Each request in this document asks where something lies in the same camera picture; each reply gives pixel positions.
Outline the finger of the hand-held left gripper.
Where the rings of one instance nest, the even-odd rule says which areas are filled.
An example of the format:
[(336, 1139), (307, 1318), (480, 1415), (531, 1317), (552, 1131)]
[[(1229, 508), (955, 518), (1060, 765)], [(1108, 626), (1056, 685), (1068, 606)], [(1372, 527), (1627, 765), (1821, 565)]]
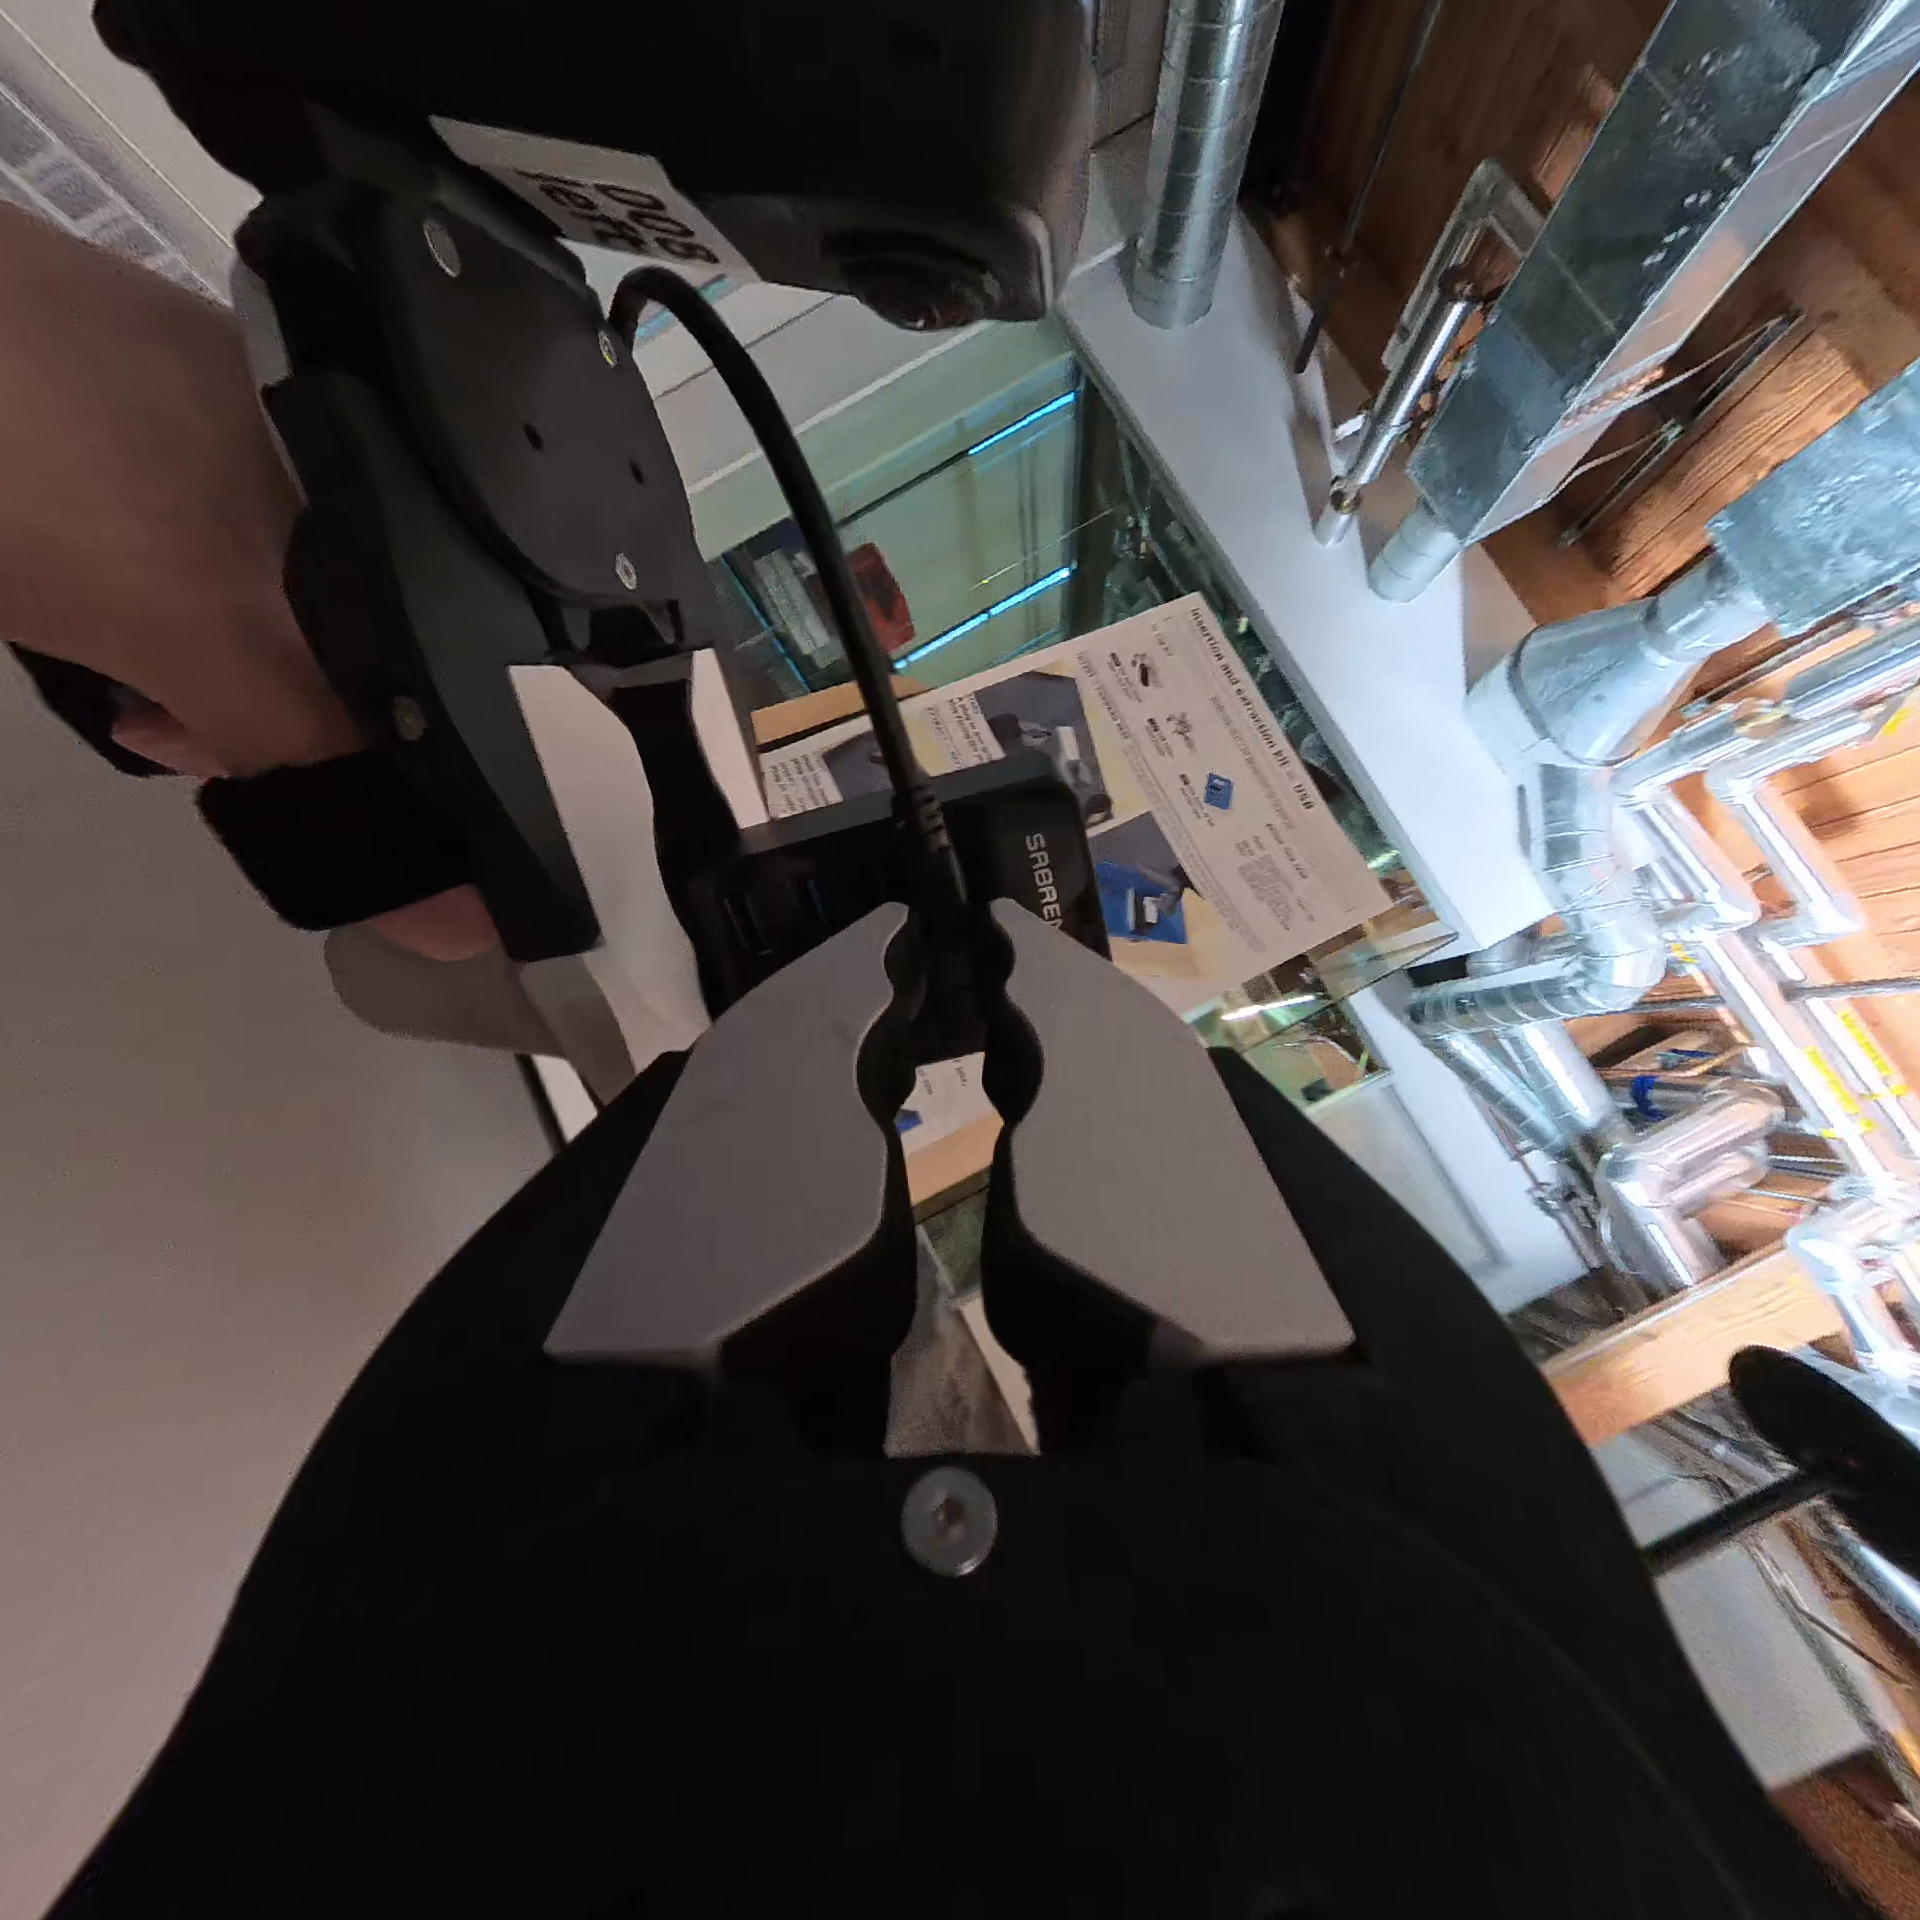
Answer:
[(370, 927), (326, 934), (326, 976), (344, 1007), (374, 1030), (560, 1061), (605, 1108), (638, 1076), (585, 956), (516, 962), (501, 949), (424, 958)]
[(513, 693), (592, 911), (581, 954), (523, 965), (521, 980), (565, 1050), (684, 1050), (712, 1016), (641, 744), (562, 664), (516, 664)]

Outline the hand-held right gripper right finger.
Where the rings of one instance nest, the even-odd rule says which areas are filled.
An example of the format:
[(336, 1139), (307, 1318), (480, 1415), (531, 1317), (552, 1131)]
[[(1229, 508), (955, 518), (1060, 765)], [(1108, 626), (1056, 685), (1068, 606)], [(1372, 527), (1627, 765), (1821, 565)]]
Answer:
[(990, 916), (980, 1286), (1002, 1346), (1041, 1365), (1042, 1312), (1088, 1302), (1197, 1363), (1344, 1352), (1353, 1323), (1189, 1024), (1024, 906)]

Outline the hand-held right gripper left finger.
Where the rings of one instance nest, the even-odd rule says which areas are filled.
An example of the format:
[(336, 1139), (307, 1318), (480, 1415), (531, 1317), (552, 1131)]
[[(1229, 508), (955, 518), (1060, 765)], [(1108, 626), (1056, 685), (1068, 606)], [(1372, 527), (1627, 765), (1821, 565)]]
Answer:
[(692, 1045), (545, 1352), (694, 1365), (909, 1214), (916, 916), (880, 903)]

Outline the black usb hub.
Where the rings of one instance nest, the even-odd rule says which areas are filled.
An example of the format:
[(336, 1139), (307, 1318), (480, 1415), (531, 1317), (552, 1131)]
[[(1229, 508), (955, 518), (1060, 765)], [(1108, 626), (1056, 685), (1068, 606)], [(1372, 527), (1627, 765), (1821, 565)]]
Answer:
[[(973, 908), (1012, 901), (1112, 956), (1081, 796), (1052, 756), (1020, 748), (931, 788)], [(905, 903), (929, 924), (890, 788), (712, 838), (680, 860), (667, 891), (712, 1016), (878, 906)]]

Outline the person's left hand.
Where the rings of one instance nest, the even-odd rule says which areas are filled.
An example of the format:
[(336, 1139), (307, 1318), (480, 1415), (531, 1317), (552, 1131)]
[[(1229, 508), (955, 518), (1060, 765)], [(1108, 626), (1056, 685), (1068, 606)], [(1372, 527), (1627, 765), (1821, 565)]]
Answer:
[(2, 635), (137, 781), (313, 792), (368, 742), (288, 606), (300, 495), (233, 315), (2, 211)]

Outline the red sign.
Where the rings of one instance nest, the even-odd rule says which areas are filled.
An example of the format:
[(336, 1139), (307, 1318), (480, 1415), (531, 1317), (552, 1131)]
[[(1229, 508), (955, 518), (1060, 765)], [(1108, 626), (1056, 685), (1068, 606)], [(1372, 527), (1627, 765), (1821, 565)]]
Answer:
[(870, 630), (886, 655), (902, 655), (916, 626), (891, 565), (875, 542), (848, 549), (848, 573)]

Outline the printed instruction sheet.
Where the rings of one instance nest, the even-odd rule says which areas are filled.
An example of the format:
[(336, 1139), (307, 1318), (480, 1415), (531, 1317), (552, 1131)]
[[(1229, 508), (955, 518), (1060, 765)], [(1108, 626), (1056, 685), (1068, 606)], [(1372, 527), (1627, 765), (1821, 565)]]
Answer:
[(1041, 754), (1081, 808), (1113, 960), (1180, 1015), (1386, 909), (1197, 594), (902, 700), (932, 775)]

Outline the wooden ceiling beam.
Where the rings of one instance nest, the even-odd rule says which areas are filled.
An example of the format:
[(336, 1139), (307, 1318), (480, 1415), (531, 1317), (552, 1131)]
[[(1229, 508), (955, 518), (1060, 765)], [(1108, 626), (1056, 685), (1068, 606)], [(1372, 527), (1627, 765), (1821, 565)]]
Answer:
[(1766, 1255), (1553, 1355), (1541, 1371), (1598, 1450), (1721, 1388), (1747, 1346), (1795, 1351), (1841, 1332), (1834, 1298), (1787, 1255)]

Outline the silver insulated pipe run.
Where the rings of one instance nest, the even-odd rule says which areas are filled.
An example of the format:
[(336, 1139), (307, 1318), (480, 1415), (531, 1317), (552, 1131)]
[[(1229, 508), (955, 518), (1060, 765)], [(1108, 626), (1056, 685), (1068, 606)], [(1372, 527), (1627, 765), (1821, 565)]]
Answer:
[[(1893, 732), (1916, 700), (1916, 592), (1762, 584), (1728, 535), (1653, 596), (1529, 634), (1475, 688), (1549, 916), (1419, 988), (1410, 1030), (1548, 1202), (1650, 1300), (1725, 1267), (1707, 1210), (1756, 1191), (1790, 1123), (1837, 1167), (1782, 1237), (1861, 1363), (1916, 1379), (1916, 1092), (1818, 951), (1865, 914), (1778, 791)], [(1572, 1021), (1642, 1011), (1672, 970), (1705, 988), (1753, 1072), (1709, 1069), (1632, 1120)]]

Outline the thin silver pipe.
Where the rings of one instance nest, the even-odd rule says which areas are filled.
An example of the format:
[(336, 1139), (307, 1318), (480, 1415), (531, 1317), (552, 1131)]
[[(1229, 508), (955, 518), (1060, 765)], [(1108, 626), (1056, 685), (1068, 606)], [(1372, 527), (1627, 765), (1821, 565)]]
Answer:
[(1368, 490), (1378, 479), (1395, 448), (1404, 444), (1421, 402), (1437, 392), (1449, 357), (1480, 310), (1482, 298), (1472, 272), (1458, 268), (1443, 277), (1381, 392), (1352, 423), (1352, 431), (1334, 437), (1334, 471), (1312, 526), (1320, 543), (1341, 543), (1353, 530)]

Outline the round silver air duct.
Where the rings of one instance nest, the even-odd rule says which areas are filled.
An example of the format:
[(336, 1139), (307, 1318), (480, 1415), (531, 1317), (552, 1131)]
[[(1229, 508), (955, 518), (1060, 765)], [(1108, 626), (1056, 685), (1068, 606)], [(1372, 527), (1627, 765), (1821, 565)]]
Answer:
[(1141, 322), (1184, 330), (1214, 301), (1283, 3), (1173, 3), (1124, 290)]

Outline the small rectangular metal duct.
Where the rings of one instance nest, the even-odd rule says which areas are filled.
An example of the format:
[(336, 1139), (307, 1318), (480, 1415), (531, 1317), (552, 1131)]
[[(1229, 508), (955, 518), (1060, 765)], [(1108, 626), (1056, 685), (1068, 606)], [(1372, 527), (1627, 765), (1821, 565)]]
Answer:
[(1782, 635), (1917, 579), (1917, 365), (1709, 517), (1709, 543)]

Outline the large rectangular metal duct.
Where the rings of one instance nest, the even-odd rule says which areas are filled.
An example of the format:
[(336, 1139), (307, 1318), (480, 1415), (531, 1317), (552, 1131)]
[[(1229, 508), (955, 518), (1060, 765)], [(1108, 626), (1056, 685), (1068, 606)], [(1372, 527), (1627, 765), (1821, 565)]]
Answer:
[(1916, 60), (1916, 3), (1668, 4), (1409, 461), (1427, 518), (1558, 492)]

